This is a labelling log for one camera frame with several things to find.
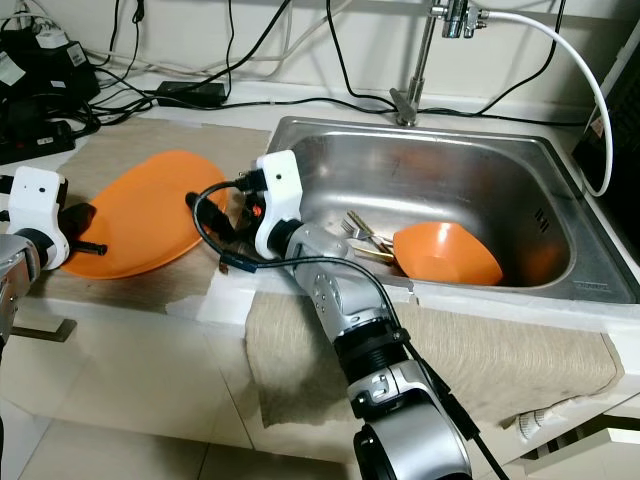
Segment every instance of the sink basin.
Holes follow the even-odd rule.
[[[420,222],[457,222],[504,273],[495,287],[460,288],[636,303],[631,273],[543,138],[288,117],[269,145],[285,149],[298,162],[305,222],[344,236],[352,209],[388,237]],[[416,283],[396,267],[358,261],[383,281]]]

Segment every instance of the fork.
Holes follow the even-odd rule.
[[[349,238],[354,238],[356,240],[368,240],[370,238],[375,238],[380,242],[384,243],[385,245],[387,245],[388,247],[393,246],[393,240],[386,237],[382,237],[380,235],[367,233],[363,229],[349,223],[347,219],[342,220],[341,226],[342,226],[342,229],[345,232],[347,232],[347,235],[349,235]]]

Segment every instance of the white tile floor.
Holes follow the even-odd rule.
[[[352,480],[344,465],[54,421],[20,480]]]

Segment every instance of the orange bowl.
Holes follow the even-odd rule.
[[[457,223],[425,222],[393,236],[400,268],[416,280],[495,285],[502,269],[489,250]]]

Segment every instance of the faucet handle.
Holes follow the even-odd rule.
[[[392,88],[389,90],[389,94],[398,109],[398,116],[396,117],[398,125],[405,127],[414,126],[416,124],[416,116],[418,115],[417,110],[411,106],[409,100],[397,89]]]

